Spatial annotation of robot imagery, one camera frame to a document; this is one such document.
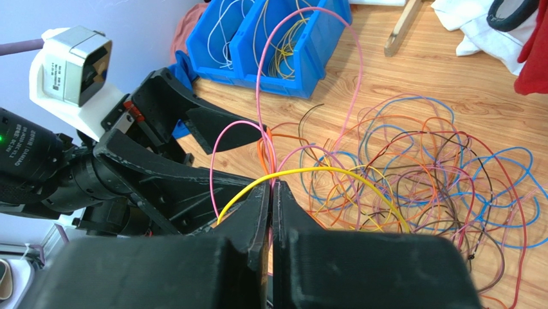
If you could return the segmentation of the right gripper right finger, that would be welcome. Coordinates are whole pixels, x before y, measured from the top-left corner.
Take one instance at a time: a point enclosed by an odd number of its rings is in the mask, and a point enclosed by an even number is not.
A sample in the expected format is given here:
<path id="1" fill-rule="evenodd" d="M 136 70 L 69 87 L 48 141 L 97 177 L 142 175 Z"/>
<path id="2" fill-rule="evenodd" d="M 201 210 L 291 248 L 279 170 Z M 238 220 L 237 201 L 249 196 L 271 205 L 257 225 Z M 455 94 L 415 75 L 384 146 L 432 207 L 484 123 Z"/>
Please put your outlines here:
<path id="1" fill-rule="evenodd" d="M 447 239 L 326 230 L 282 181 L 272 211 L 275 308 L 480 308 Z"/>

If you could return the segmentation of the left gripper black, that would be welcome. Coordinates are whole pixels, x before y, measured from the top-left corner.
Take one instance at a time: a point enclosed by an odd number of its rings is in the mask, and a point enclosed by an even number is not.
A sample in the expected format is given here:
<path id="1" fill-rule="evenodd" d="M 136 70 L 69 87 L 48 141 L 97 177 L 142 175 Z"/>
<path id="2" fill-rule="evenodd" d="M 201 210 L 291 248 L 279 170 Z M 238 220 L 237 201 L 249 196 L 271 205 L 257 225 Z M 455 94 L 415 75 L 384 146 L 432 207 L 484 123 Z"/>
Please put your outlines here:
<path id="1" fill-rule="evenodd" d="M 214 205 L 221 209 L 251 184 L 194 167 L 172 132 L 182 121 L 210 155 L 258 141 L 266 126 L 198 97 L 174 68 L 151 72 L 115 109 L 129 127 L 113 125 L 71 156 L 72 207 L 83 209 L 76 229 L 94 236 L 192 234 L 216 218 Z"/>

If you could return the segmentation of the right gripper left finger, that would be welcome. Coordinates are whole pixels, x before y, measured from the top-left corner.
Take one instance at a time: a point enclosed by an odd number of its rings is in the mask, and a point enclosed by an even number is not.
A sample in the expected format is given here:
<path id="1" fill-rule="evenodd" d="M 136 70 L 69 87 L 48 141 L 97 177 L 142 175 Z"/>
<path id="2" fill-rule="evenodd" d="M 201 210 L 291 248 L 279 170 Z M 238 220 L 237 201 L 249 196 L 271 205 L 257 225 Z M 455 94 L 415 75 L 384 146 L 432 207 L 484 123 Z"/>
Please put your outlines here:
<path id="1" fill-rule="evenodd" d="M 255 187 L 196 236 L 80 238 L 64 246 L 21 308 L 265 308 L 270 189 Z"/>

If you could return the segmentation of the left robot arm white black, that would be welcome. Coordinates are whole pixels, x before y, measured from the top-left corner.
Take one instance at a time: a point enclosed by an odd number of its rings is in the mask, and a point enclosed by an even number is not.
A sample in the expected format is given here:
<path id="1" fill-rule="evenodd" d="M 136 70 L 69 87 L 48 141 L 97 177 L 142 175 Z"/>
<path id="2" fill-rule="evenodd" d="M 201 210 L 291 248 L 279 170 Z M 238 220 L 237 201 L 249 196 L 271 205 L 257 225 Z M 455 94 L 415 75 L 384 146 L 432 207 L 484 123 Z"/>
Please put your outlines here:
<path id="1" fill-rule="evenodd" d="M 191 234 L 215 218 L 243 176 L 195 167 L 173 130 L 183 123 L 207 154 L 258 141 L 257 124 L 196 96 L 166 69 L 116 95 L 98 141 L 81 146 L 1 110 L 1 212 L 57 220 L 98 235 Z"/>

